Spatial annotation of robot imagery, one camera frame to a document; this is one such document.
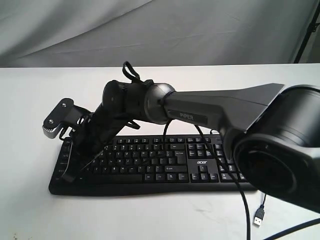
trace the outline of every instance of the black keyboard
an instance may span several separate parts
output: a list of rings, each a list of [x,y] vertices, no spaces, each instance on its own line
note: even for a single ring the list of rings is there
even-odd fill
[[[49,190],[54,195],[126,196],[171,192],[237,191],[216,161],[227,164],[243,190],[256,190],[232,160],[224,156],[218,134],[205,135],[217,160],[199,135],[168,135],[163,151],[161,135],[116,136],[72,183],[61,178],[70,154],[70,139],[61,147]]]

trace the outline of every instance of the space bar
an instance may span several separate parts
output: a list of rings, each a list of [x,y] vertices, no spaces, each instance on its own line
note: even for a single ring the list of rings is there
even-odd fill
[[[136,184],[142,183],[142,175],[93,175],[86,182],[88,184]]]

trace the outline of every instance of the tabletop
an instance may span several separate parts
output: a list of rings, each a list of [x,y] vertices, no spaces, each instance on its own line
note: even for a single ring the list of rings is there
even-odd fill
[[[320,64],[137,67],[141,79],[176,91],[239,89],[267,83],[320,85]],[[119,67],[0,68],[0,238],[3,240],[245,239],[246,216],[238,192],[170,193],[127,197],[55,196],[48,191],[61,142],[48,139],[43,120],[62,98],[94,111],[105,84],[127,81]],[[120,135],[162,134],[163,125],[139,122]],[[174,120],[168,134],[196,134]],[[247,192],[251,221],[262,201]],[[318,218],[309,210],[267,196],[253,240]],[[319,239],[312,226],[283,239]]]

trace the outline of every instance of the black strap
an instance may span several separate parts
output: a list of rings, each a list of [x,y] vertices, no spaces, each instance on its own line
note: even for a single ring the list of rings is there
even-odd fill
[[[132,65],[130,64],[130,62],[125,61],[125,62],[123,63],[122,72],[123,72],[123,74],[124,74],[128,79],[130,79],[133,83],[142,82],[142,81],[140,80],[139,74],[134,70],[134,68],[132,67]]]

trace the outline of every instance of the cylindrical motor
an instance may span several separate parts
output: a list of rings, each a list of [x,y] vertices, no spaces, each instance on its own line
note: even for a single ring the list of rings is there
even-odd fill
[[[306,154],[311,148],[320,148],[320,90],[297,86],[274,100],[235,145],[233,157],[247,180],[265,193],[320,195],[320,161]]]

